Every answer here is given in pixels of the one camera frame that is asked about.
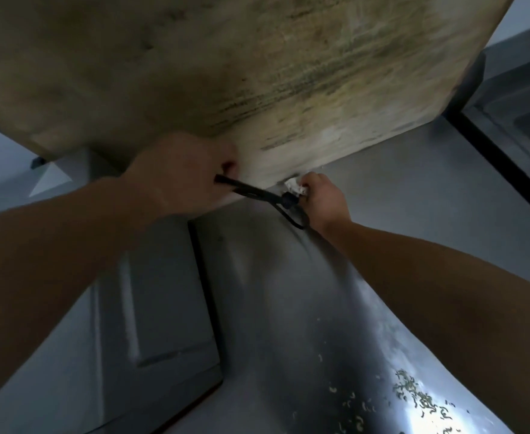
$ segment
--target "person's left hand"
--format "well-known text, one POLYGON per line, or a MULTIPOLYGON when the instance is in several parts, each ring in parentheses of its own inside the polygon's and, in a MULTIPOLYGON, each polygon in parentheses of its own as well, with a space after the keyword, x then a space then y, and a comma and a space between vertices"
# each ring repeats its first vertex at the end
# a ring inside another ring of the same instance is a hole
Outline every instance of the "person's left hand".
POLYGON ((140 152, 120 177, 147 196, 161 217, 198 213, 232 191, 216 174, 238 177, 237 148, 229 142, 174 132, 140 152))

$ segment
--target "white triangular object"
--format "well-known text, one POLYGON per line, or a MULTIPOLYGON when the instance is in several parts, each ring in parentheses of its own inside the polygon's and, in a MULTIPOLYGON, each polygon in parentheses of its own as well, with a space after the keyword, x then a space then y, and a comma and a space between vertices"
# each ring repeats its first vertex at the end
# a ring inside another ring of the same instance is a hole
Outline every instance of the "white triangular object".
POLYGON ((30 192, 28 198, 70 181, 72 181, 72 178, 70 178, 61 168, 54 163, 50 163, 46 168, 44 175, 42 175, 42 178, 38 180, 36 186, 34 186, 30 192))

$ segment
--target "person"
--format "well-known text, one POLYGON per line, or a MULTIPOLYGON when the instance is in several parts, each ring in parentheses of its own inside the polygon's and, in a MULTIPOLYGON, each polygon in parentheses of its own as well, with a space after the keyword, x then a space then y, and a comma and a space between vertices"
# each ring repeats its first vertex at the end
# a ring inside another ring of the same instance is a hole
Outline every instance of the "person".
MULTIPOLYGON (((0 213, 0 387, 98 273, 154 220, 210 208, 238 174, 230 143, 175 133, 117 178, 0 213)), ((530 283, 471 255, 355 223, 343 193, 306 174, 311 228, 515 432, 530 432, 530 283)))

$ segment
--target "person's left arm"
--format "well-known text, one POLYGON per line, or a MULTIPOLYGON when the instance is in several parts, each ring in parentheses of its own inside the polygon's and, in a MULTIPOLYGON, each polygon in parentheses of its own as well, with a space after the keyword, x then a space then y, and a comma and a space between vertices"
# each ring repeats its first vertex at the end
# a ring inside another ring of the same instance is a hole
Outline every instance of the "person's left arm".
POLYGON ((119 178, 0 213, 0 387, 99 272, 154 220, 202 211, 236 178, 233 145, 172 134, 141 152, 119 178))

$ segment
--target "forearm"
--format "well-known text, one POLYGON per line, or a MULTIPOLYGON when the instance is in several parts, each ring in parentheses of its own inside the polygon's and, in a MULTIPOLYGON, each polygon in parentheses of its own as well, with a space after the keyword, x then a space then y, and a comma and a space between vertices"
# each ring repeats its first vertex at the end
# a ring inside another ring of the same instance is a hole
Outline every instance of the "forearm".
POLYGON ((529 282, 471 255, 351 221, 324 235, 453 375, 513 430, 530 432, 529 282))
POLYGON ((0 387, 150 221, 117 178, 0 213, 0 387))

